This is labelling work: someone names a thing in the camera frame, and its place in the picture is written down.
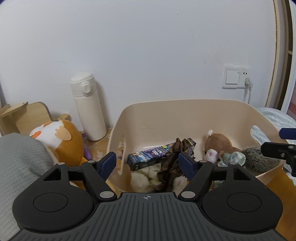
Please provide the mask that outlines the brown dog plush toy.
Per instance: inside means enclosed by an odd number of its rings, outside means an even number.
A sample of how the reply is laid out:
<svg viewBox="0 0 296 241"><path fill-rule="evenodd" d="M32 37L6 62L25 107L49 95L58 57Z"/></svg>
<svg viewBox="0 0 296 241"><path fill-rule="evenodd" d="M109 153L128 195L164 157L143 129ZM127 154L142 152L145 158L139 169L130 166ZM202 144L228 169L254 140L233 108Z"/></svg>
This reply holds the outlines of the brown dog plush toy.
<svg viewBox="0 0 296 241"><path fill-rule="evenodd" d="M203 160L212 162L219 167L227 167L229 163L245 164L246 156L241 149L234 147L224 134L208 131L204 144Z"/></svg>

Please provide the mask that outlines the grey hedgehog plush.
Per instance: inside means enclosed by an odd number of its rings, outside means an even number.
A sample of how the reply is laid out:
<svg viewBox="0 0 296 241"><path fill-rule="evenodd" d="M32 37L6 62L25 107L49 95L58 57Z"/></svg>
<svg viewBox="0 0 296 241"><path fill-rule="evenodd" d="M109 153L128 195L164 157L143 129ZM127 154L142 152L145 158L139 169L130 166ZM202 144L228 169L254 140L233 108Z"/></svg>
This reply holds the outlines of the grey hedgehog plush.
<svg viewBox="0 0 296 241"><path fill-rule="evenodd" d="M260 146L247 147L242 150L246 160L244 167L254 175L265 173L280 164L280 159L265 157Z"/></svg>

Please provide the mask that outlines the dark long snack box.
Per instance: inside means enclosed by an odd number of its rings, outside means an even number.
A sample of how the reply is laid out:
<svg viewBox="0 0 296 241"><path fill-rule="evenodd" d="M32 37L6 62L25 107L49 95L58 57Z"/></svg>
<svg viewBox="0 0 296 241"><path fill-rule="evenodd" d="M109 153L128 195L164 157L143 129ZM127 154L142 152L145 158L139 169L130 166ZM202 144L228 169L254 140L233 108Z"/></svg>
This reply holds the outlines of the dark long snack box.
<svg viewBox="0 0 296 241"><path fill-rule="evenodd" d="M182 141L177 138L174 143L129 154L126 162L131 171L143 169L158 163L163 164L167 161L174 163L182 152L186 152L192 156L195 146L196 142L192 138L185 138Z"/></svg>

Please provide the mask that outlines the white fluffy plush toy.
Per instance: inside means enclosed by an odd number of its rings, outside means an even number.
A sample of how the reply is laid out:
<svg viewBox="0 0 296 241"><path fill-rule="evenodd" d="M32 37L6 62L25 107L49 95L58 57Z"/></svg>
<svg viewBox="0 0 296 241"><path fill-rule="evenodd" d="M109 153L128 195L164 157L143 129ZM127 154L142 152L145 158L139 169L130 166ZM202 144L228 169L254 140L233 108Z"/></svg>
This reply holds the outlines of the white fluffy plush toy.
<svg viewBox="0 0 296 241"><path fill-rule="evenodd" d="M158 179L158 173L161 170L161 163L154 164L131 172L130 185L136 193L157 193L157 192L175 192L176 195L187 186L188 180L185 176L173 178L172 185L168 187Z"/></svg>

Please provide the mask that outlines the dark brown wrapper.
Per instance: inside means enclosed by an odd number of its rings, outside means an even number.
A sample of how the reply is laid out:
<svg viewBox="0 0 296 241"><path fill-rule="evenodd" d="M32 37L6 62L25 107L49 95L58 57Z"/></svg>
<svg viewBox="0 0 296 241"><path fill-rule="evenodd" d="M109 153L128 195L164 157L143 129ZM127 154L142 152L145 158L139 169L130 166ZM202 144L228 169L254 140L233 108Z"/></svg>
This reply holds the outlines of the dark brown wrapper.
<svg viewBox="0 0 296 241"><path fill-rule="evenodd" d="M175 192L178 195L185 188L188 180L179 166L179 154L185 152L191 155L193 148L188 138L182 141L176 139L163 158L161 170L157 173L161 183L156 189L157 192Z"/></svg>

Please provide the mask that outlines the orange white corgi plush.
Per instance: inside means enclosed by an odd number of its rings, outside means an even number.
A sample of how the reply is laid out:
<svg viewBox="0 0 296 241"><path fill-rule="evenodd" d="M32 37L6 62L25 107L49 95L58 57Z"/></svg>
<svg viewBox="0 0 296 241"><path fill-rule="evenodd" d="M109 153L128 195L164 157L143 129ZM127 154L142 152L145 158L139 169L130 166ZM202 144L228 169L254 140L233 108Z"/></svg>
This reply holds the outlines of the orange white corgi plush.
<svg viewBox="0 0 296 241"><path fill-rule="evenodd" d="M69 120L48 121L33 129L29 136L42 142L56 162L69 167L87 162L82 134Z"/></svg>

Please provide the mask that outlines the beige plastic storage bin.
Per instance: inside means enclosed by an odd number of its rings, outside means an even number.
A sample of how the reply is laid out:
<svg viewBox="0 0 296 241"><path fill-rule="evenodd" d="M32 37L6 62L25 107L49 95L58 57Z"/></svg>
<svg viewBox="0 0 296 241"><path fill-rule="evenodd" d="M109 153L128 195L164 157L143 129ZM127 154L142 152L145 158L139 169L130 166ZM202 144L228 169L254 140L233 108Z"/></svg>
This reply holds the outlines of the beige plastic storage bin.
<svg viewBox="0 0 296 241"><path fill-rule="evenodd" d="M251 135L257 126L275 143L286 143L278 130L255 108L245 102L222 99L188 99L136 103L126 107L115 123L107 151L117 152L123 140L123 158L108 180L117 192L133 192L130 185L128 154L170 144L177 138L196 142L194 156L204 156L204 142L209 130L227 136L234 147L244 149L258 142Z"/></svg>

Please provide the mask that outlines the grey cream plush pillow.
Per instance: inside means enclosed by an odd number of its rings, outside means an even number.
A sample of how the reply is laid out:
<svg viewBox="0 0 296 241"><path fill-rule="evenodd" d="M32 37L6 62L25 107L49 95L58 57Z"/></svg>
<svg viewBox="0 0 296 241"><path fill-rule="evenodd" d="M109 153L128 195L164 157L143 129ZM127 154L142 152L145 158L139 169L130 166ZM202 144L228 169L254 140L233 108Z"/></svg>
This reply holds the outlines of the grey cream plush pillow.
<svg viewBox="0 0 296 241"><path fill-rule="evenodd" d="M53 165L39 140L18 133L1 137L1 240L19 231L12 213L15 198Z"/></svg>

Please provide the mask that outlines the white thermos bottle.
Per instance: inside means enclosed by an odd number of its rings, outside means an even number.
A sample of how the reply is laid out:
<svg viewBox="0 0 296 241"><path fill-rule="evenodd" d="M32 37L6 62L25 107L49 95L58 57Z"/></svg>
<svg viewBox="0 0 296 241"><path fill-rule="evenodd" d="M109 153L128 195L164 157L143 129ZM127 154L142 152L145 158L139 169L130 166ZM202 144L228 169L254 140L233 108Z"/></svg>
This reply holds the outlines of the white thermos bottle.
<svg viewBox="0 0 296 241"><path fill-rule="evenodd" d="M93 74L77 73L71 78L70 87L86 137L90 141L102 139L105 137L107 129Z"/></svg>

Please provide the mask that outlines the white wall switch socket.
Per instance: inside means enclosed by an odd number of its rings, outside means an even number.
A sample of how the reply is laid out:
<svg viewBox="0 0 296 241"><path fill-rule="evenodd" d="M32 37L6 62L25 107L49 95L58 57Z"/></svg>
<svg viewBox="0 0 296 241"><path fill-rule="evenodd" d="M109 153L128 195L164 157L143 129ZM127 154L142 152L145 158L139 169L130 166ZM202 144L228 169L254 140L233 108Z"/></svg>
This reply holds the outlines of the white wall switch socket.
<svg viewBox="0 0 296 241"><path fill-rule="evenodd" d="M225 65L223 89L244 89L245 80L249 77L250 68L244 66Z"/></svg>

